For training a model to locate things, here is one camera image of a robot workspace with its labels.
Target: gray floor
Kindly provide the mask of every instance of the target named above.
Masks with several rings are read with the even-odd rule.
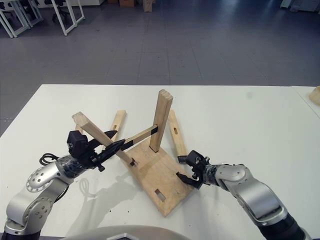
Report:
[[[17,39],[1,27],[0,134],[41,84],[320,85],[318,14],[280,0],[156,1],[152,13],[84,7],[68,37],[49,8]]]

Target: white surface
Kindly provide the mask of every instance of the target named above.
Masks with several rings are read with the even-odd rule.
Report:
[[[174,97],[172,109],[188,150],[209,156],[213,164],[245,164],[301,227],[320,237],[320,119],[291,87],[42,85],[0,138],[0,226],[9,200],[40,166],[40,156],[67,154],[74,113],[82,111],[108,130],[116,111],[125,109],[120,137],[127,138],[152,125],[162,88]],[[161,146],[174,156],[168,128]],[[231,194],[218,187],[195,190],[164,218],[118,157],[104,166],[102,173],[89,170],[76,179],[54,205],[42,235],[134,224],[193,240],[263,239]],[[80,183],[86,182],[90,194],[84,196]]]
[[[293,86],[293,89],[301,96],[301,98],[309,105],[310,108],[318,115],[320,118],[320,106],[313,103],[309,94],[315,89],[314,86]]]

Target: black tape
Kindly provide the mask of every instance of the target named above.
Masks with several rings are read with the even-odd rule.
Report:
[[[158,132],[158,126],[156,126],[154,129],[151,130],[151,134],[150,135],[155,134],[157,132]]]
[[[132,147],[133,145],[134,145],[134,141],[133,140],[128,141],[128,142],[126,142],[125,144],[122,145],[121,150],[124,151],[124,150]]]

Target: wooden leg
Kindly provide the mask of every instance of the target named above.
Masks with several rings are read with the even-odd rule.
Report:
[[[161,144],[162,137],[166,128],[166,123],[172,104],[173,97],[169,92],[162,89],[159,91],[158,100],[154,114],[153,125],[158,126],[158,131],[153,134],[150,139],[150,148],[156,153],[158,152]]]
[[[153,0],[143,0],[143,10],[145,12],[152,12],[152,2]]]
[[[74,130],[78,130],[81,134],[84,134],[84,130],[81,127],[79,127],[78,124],[75,125],[75,129]]]
[[[126,115],[127,115],[127,113],[125,110],[119,110],[116,112],[110,130],[116,130],[118,132],[111,138],[112,141],[117,140],[119,131],[121,130],[121,127],[122,127],[122,124],[124,123]]]
[[[105,135],[89,118],[87,118],[82,112],[78,112],[72,116],[74,122],[79,125],[84,131],[95,138],[99,143],[104,146],[109,146],[113,141]],[[127,164],[132,163],[132,159],[123,151],[119,150],[116,155],[124,160]]]
[[[174,148],[175,148],[177,157],[188,155],[185,142],[184,142],[184,139],[182,138],[178,121],[177,121],[175,112],[173,110],[170,110],[168,122],[169,122],[170,133],[174,143]]]

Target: cardboard box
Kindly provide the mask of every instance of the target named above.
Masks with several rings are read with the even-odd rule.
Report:
[[[134,7],[135,0],[119,0],[120,7]]]

